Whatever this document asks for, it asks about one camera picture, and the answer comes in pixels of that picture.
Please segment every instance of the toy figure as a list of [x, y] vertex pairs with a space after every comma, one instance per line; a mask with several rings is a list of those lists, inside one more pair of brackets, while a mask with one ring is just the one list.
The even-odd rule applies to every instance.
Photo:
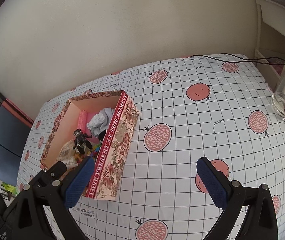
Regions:
[[77, 148], [77, 150], [80, 154], [84, 154], [85, 153], [85, 146], [84, 145], [86, 145], [89, 148], [89, 150], [92, 149], [93, 146], [86, 139], [86, 138], [91, 138], [91, 135], [89, 136], [86, 133], [82, 133], [81, 129], [77, 129], [74, 131], [74, 136], [75, 136], [75, 140], [74, 140], [75, 146], [73, 147], [73, 150], [75, 148]]

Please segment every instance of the table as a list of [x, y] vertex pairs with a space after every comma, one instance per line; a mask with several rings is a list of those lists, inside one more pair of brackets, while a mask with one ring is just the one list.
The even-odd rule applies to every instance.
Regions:
[[[273, 114], [271, 91], [250, 62], [222, 65], [205, 57], [162, 60], [110, 74], [51, 99], [30, 131], [18, 188], [41, 169], [46, 140], [66, 100], [86, 91], [107, 90], [125, 90], [141, 114], [116, 201], [81, 197], [70, 209], [90, 240], [144, 240], [140, 232], [151, 224], [162, 230], [159, 240], [203, 239], [221, 210], [196, 178], [196, 162], [202, 156], [213, 160], [229, 180], [247, 187], [268, 184], [279, 239], [285, 239], [285, 122]], [[144, 143], [145, 127], [161, 123], [171, 129], [171, 139], [163, 150], [151, 152]], [[77, 208], [86, 209], [87, 215]], [[45, 211], [57, 238], [63, 239], [50, 209]], [[236, 237], [244, 215], [245, 208], [230, 239]]]

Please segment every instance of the screw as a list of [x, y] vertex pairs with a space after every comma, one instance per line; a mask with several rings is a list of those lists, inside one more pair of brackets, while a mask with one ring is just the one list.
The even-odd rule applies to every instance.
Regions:
[[24, 190], [29, 190], [30, 189], [30, 185], [29, 184], [26, 184], [24, 187], [23, 187]]
[[240, 186], [240, 182], [237, 181], [237, 180], [233, 180], [233, 181], [231, 182], [231, 184], [232, 184], [234, 187], [239, 187], [239, 186]]
[[261, 184], [261, 187], [262, 187], [263, 189], [268, 189], [268, 185], [267, 185], [267, 184]]
[[52, 182], [52, 185], [53, 185], [54, 187], [59, 186], [59, 185], [60, 185], [60, 180], [54, 180], [54, 181]]

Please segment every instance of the wall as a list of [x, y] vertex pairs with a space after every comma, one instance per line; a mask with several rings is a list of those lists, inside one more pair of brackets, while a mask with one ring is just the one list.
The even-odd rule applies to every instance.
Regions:
[[255, 0], [6, 0], [0, 91], [31, 118], [117, 70], [191, 54], [253, 56]]

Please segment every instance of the box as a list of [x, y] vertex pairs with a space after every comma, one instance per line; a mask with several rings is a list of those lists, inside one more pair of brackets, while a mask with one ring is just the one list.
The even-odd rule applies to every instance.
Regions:
[[115, 113], [97, 156], [95, 172], [83, 195], [98, 200], [115, 200], [139, 116], [134, 102], [124, 91], [85, 94], [68, 99], [54, 122], [41, 164], [49, 169], [56, 163], [62, 146], [74, 139], [73, 132], [77, 129], [82, 110], [96, 113], [106, 107], [114, 108]]

